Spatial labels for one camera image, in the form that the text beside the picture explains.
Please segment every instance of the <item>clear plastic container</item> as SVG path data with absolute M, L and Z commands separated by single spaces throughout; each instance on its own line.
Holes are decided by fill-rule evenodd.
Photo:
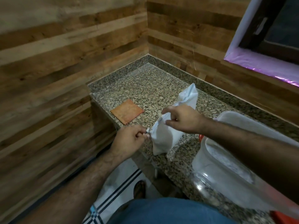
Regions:
M 223 112 L 216 120 L 299 147 L 299 143 L 293 139 L 236 112 Z M 296 203 L 275 190 L 231 153 L 207 137 L 202 139 L 201 148 L 193 159 L 192 167 L 196 177 L 241 207 L 262 211 L 278 210 L 299 218 L 299 206 Z

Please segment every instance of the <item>tiled floor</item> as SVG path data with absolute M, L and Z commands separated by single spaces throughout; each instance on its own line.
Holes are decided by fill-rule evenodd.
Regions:
M 119 165 L 108 177 L 94 202 L 90 212 L 85 217 L 84 224 L 107 223 L 111 215 L 124 203 L 133 199 L 133 189 L 139 180 L 147 183 L 147 198 L 162 197 L 154 185 L 145 177 L 132 159 Z

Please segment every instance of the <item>wooden wall panel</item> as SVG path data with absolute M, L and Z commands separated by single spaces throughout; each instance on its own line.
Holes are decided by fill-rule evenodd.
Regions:
M 250 0 L 147 0 L 149 54 L 299 125 L 299 88 L 223 60 Z
M 0 0 L 0 223 L 114 139 L 86 84 L 148 53 L 145 5 Z

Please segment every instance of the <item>plastic bag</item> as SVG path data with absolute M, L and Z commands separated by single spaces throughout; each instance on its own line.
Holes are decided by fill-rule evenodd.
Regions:
M 174 104 L 174 106 L 186 104 L 195 109 L 197 97 L 197 89 L 195 87 L 195 84 L 192 83 L 190 86 L 179 93 L 177 102 Z M 170 113 L 162 115 L 150 130 L 154 155 L 159 155 L 161 153 L 167 153 L 168 151 L 170 151 L 170 149 L 178 143 L 178 141 L 184 134 L 181 131 L 177 131 L 165 125 L 165 121 L 170 119 Z

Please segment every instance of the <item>window sill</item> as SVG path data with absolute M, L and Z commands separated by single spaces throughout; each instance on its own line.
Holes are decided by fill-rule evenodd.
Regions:
M 240 47 L 233 49 L 224 60 L 299 87 L 299 65 Z

